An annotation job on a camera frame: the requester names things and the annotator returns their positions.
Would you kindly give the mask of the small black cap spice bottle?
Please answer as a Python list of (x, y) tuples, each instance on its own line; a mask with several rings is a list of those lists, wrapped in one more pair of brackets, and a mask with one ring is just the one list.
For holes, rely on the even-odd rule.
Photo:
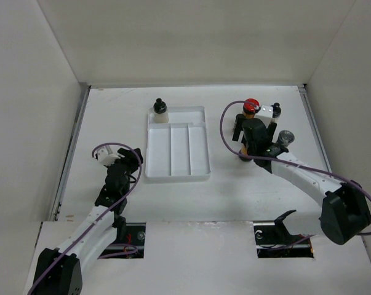
[(242, 122), (245, 119), (245, 115), (243, 114), (237, 114), (235, 117), (234, 127), (233, 127), (233, 133), (239, 133), (241, 131), (241, 125)]

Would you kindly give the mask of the clear cap salt grinder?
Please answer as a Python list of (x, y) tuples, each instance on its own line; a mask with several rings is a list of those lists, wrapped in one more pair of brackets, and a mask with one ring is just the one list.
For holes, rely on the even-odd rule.
[(295, 141), (295, 135), (289, 130), (281, 130), (277, 137), (277, 143), (287, 148)]

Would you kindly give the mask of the red lid dark sauce jar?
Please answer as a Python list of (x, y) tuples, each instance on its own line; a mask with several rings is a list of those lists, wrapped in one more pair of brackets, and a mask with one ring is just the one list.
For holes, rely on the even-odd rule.
[(239, 151), (240, 155), (239, 155), (239, 158), (243, 161), (243, 162), (250, 162), (251, 159), (247, 158), (248, 156), (248, 153), (247, 153), (247, 148), (245, 146), (242, 146), (240, 151)]

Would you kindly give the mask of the black knob cream grinder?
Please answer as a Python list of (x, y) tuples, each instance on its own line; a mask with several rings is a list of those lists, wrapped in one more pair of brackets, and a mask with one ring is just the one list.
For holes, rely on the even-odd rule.
[(169, 122), (169, 115), (166, 103), (157, 98), (153, 105), (154, 122), (157, 124), (167, 124)]

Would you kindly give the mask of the black knob pepper grinder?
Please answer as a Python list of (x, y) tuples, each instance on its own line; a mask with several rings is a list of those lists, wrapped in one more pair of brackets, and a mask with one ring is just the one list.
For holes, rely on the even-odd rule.
[(282, 112), (281, 105), (279, 103), (274, 103), (271, 105), (271, 107), (273, 108), (273, 115), (269, 125), (277, 124)]

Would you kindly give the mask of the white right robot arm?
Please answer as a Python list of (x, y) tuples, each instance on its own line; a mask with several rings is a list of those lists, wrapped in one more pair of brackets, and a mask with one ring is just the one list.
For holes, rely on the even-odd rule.
[(276, 127), (274, 122), (266, 126), (260, 119), (246, 119), (238, 114), (232, 140), (244, 145), (241, 158), (252, 156), (259, 167), (311, 197), (321, 207), (319, 228), (330, 241), (343, 245), (360, 234), (371, 224), (371, 214), (359, 185), (327, 176), (324, 171), (302, 169), (304, 163), (289, 152), (294, 134), (282, 130), (274, 142)]

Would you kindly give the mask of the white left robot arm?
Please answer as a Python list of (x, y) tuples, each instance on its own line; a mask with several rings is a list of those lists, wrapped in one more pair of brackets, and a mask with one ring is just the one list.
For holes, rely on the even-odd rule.
[(139, 148), (116, 143), (100, 144), (92, 151), (106, 168), (106, 178), (91, 211), (78, 228), (54, 249), (45, 248), (38, 257), (28, 294), (80, 294), (83, 273), (110, 245), (126, 239), (122, 212), (141, 175), (143, 156)]

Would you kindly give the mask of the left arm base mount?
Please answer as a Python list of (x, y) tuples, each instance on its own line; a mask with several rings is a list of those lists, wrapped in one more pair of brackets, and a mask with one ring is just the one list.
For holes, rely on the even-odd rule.
[(142, 259), (145, 253), (146, 224), (125, 223), (117, 238), (101, 253), (113, 259)]

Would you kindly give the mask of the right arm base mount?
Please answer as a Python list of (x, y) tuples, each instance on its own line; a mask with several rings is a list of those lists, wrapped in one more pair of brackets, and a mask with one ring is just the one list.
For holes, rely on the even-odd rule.
[(257, 221), (253, 224), (257, 257), (275, 258), (313, 258), (312, 235), (292, 235), (284, 225), (285, 219), (295, 210), (289, 210), (274, 221)]

